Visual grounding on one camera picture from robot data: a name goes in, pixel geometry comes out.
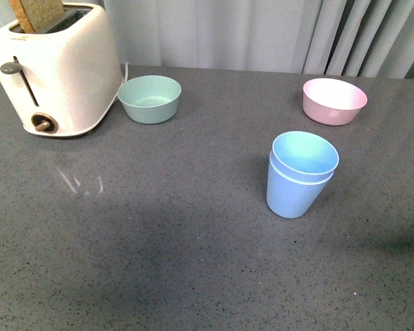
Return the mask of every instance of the cup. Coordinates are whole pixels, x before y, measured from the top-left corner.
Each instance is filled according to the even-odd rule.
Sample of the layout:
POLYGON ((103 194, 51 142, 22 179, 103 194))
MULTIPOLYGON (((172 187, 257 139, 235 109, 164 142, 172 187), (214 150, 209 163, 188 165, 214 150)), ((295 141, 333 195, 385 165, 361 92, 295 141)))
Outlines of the cup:
POLYGON ((267 203, 281 217, 302 216, 338 166, 337 150, 316 134, 286 132, 269 155, 267 203))

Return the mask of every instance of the green bowl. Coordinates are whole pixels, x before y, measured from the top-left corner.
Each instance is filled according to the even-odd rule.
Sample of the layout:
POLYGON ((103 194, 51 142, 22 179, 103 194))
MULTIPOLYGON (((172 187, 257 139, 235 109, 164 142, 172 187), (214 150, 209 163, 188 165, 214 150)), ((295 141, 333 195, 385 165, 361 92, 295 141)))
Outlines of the green bowl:
POLYGON ((141 76, 126 81, 118 89, 118 99, 129 117, 143 124, 171 119, 178 109, 182 88, 164 76, 141 76))

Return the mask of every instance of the toaster power cord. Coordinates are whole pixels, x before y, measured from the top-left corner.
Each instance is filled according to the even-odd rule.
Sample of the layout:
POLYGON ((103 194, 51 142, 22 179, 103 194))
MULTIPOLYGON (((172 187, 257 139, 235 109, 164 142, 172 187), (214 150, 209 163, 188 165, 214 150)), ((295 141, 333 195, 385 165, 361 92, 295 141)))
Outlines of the toaster power cord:
POLYGON ((124 63, 124 79, 123 83, 125 83, 129 79, 129 64, 128 62, 124 63))

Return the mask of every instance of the bowl rim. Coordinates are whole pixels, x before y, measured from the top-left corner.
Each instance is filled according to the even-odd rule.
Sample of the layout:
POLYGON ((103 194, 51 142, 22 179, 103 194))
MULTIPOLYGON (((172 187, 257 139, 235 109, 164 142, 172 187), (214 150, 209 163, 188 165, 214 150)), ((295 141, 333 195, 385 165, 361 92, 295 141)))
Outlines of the bowl rim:
POLYGON ((356 111, 356 110, 359 110, 359 109, 363 108, 367 104, 367 102, 368 102, 367 95, 366 95, 366 93, 364 93, 364 91, 361 88, 359 88, 359 87, 357 87, 357 86, 355 86, 352 83, 349 83, 347 81, 343 81, 341 79, 334 79, 334 78, 327 78, 327 77, 319 77, 319 78, 314 78, 314 79, 308 80, 306 83, 303 84, 303 93, 312 102, 315 102, 315 103, 317 103, 317 104, 319 104, 321 106, 330 108, 331 110, 356 111), (362 100, 364 102, 362 102, 360 104, 360 106, 354 107, 354 108, 336 108, 336 107, 331 107, 331 105, 330 104, 327 104, 327 103, 325 104, 325 103, 317 102, 314 98, 311 97, 311 95, 310 95, 310 93, 308 91, 308 86, 311 85, 312 83, 315 83, 316 81, 332 81, 332 82, 336 82, 336 83, 340 84, 341 86, 350 86, 350 87, 353 87, 353 89, 355 90, 355 93, 359 93, 360 96, 361 96, 361 98, 362 98, 362 100))
POLYGON ((122 103, 124 103, 125 105, 130 106, 130 107, 135 107, 135 108, 156 108, 156 107, 161 107, 161 106, 168 105, 169 103, 177 100, 177 98, 180 97, 181 93, 182 93, 182 86, 179 84, 179 82, 177 82, 177 80, 172 79, 172 78, 167 77, 167 76, 161 76, 159 74, 146 74, 146 75, 143 75, 143 76, 138 76, 138 77, 134 77, 132 79, 128 79, 125 83, 122 83, 121 86, 118 88, 118 91, 116 92, 116 97, 119 99, 119 101, 121 101, 122 103), (119 97, 119 93, 120 93, 120 91, 122 90, 122 88, 125 85, 127 85, 127 84, 130 84, 131 85, 131 84, 133 84, 132 83, 133 81, 135 81, 135 83, 137 83, 138 81, 140 81, 141 79, 144 79, 145 77, 154 77, 154 78, 164 79, 166 81, 171 81, 172 83, 175 83, 175 86, 176 87, 178 87, 178 93, 170 101, 165 102, 165 103, 162 103, 162 104, 159 104, 159 105, 154 105, 154 106, 138 106, 138 105, 135 105, 135 104, 132 104, 132 103, 128 103, 128 102, 124 101, 122 98, 119 97))

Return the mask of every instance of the pink bowl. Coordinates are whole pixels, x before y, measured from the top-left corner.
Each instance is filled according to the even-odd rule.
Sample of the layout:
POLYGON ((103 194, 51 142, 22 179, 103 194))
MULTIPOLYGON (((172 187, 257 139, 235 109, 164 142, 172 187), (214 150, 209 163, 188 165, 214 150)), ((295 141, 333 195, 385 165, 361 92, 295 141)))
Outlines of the pink bowl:
POLYGON ((317 78, 303 85, 303 110, 314 121, 342 126, 353 120, 366 105, 361 89, 331 78, 317 78))

